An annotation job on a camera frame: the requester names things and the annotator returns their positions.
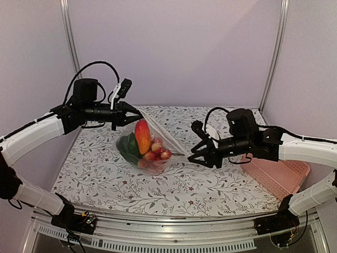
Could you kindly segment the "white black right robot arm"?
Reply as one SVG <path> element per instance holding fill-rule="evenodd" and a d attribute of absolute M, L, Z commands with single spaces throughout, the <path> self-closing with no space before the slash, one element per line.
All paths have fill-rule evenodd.
<path fill-rule="evenodd" d="M 192 130 L 201 138 L 192 150 L 189 162 L 220 168 L 225 158 L 242 155 L 242 167 L 260 180 L 266 188 L 280 186 L 282 202 L 276 214 L 254 221 L 258 234 L 280 231 L 298 226 L 299 215 L 336 198 L 336 171 L 299 192 L 308 163 L 336 168 L 336 141 L 306 137 L 279 126 L 262 126 L 253 112 L 236 109 L 227 112 L 231 137 L 222 139 L 207 121 L 194 121 Z"/>

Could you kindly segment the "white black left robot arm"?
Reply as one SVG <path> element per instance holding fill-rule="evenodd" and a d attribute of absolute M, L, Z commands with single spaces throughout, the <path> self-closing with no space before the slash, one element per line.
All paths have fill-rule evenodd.
<path fill-rule="evenodd" d="M 97 99 L 98 80 L 76 80 L 73 94 L 64 104 L 1 137 L 1 199 L 14 199 L 42 209 L 57 216 L 67 229 L 75 228 L 78 217 L 69 201 L 19 177 L 12 166 L 33 150 L 77 130 L 86 122 L 108 122 L 115 130 L 141 119 L 141 112 L 123 101 L 131 86 L 132 81 L 124 79 L 114 88 L 110 103 L 103 103 Z"/>

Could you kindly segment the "orange red fake mango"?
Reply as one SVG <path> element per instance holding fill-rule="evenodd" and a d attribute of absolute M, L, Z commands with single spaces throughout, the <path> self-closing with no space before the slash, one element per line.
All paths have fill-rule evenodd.
<path fill-rule="evenodd" d="M 135 138 L 141 155 L 147 153 L 151 147 L 151 133 L 145 120 L 140 120 L 135 126 Z"/>

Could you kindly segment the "clear polka dot zip bag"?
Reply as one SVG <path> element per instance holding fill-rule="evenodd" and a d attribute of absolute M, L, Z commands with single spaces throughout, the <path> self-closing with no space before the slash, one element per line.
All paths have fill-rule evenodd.
<path fill-rule="evenodd" d="M 145 111 L 116 141 L 124 160 L 137 169 L 159 174 L 176 163 L 187 162 L 188 152 Z"/>

